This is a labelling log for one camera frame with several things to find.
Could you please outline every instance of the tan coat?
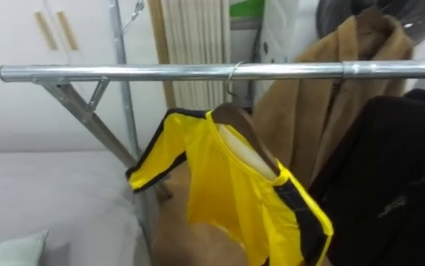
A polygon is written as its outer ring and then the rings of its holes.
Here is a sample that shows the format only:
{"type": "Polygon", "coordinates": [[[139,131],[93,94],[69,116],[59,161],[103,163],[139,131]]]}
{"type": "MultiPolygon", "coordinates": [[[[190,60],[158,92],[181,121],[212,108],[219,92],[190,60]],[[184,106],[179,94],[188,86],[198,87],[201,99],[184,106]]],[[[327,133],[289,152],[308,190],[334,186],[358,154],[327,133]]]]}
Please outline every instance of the tan coat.
{"type": "MultiPolygon", "coordinates": [[[[409,60],[412,41],[394,18],[374,11],[350,17],[296,62],[409,60]]],[[[308,187],[365,103],[401,95],[405,80],[275,81],[254,110],[258,135],[308,187]]]]}

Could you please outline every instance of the chrome pole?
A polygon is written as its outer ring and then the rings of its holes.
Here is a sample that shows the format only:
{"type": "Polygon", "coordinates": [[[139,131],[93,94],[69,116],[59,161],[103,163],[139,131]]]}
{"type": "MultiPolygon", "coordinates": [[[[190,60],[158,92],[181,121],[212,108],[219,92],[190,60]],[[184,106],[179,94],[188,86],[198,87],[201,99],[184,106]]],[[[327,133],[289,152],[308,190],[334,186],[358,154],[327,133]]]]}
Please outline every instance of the chrome pole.
{"type": "MultiPolygon", "coordinates": [[[[126,66],[1,66],[6,82],[34,77],[69,81],[209,81],[227,80],[235,64],[126,66]]],[[[232,80],[289,78],[425,78],[425,61],[344,61],[339,63],[242,64],[232,80]]]]}
{"type": "MultiPolygon", "coordinates": [[[[123,41],[123,26],[120,17],[120,7],[118,0],[109,0],[110,19],[114,33],[114,47],[117,64],[126,64],[125,43],[123,41]]],[[[129,135],[132,153],[139,158],[141,150],[138,145],[137,129],[135,125],[135,114],[132,105],[132,93],[128,80],[120,81],[122,92],[123,111],[125,113],[127,131],[129,135]]],[[[136,206],[138,207],[139,223],[145,237],[149,255],[152,254],[153,228],[157,224],[159,205],[156,199],[154,188],[147,189],[135,195],[136,206]]]]}
{"type": "MultiPolygon", "coordinates": [[[[123,42],[122,21],[120,17],[120,8],[118,0],[109,0],[110,19],[114,33],[115,58],[117,64],[126,64],[125,43],[123,42]]],[[[120,88],[122,92],[123,111],[126,118],[126,128],[129,133],[130,146],[133,155],[140,156],[140,147],[138,145],[137,129],[135,128],[135,114],[132,105],[132,93],[130,92],[130,83],[121,81],[120,88]]]]}

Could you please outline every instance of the yellow jersey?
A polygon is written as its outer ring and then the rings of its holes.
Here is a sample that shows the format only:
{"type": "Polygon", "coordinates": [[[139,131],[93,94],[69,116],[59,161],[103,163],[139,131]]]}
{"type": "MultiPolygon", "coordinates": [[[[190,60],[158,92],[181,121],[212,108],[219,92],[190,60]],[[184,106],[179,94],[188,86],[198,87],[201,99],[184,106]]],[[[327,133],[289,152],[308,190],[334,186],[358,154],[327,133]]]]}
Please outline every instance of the yellow jersey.
{"type": "Polygon", "coordinates": [[[190,224],[224,228],[242,244],[249,265],[322,263],[333,235],[325,213],[281,163],[279,176],[270,181],[239,160],[223,142],[211,112],[169,110],[127,177],[139,192],[186,160],[192,175],[190,224]]]}

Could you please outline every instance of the black garment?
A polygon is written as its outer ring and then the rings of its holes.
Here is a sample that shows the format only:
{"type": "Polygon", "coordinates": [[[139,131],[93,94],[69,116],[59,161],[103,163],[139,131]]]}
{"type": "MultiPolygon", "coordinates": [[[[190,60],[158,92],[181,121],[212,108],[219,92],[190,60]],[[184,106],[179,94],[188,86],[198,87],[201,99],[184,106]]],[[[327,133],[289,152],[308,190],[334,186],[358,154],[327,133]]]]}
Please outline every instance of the black garment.
{"type": "Polygon", "coordinates": [[[310,187],[335,266],[425,265],[425,92],[377,97],[310,187]]]}

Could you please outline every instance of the white bed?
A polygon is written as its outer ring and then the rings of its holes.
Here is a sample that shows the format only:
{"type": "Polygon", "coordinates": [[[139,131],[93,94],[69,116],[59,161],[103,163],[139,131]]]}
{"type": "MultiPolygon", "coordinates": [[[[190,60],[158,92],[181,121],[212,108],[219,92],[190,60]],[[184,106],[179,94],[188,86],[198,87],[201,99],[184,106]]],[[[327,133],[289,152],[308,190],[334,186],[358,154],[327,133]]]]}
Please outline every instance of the white bed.
{"type": "Polygon", "coordinates": [[[41,265],[150,265],[124,172],[107,151],[0,154],[0,242],[49,229],[41,265]]]}

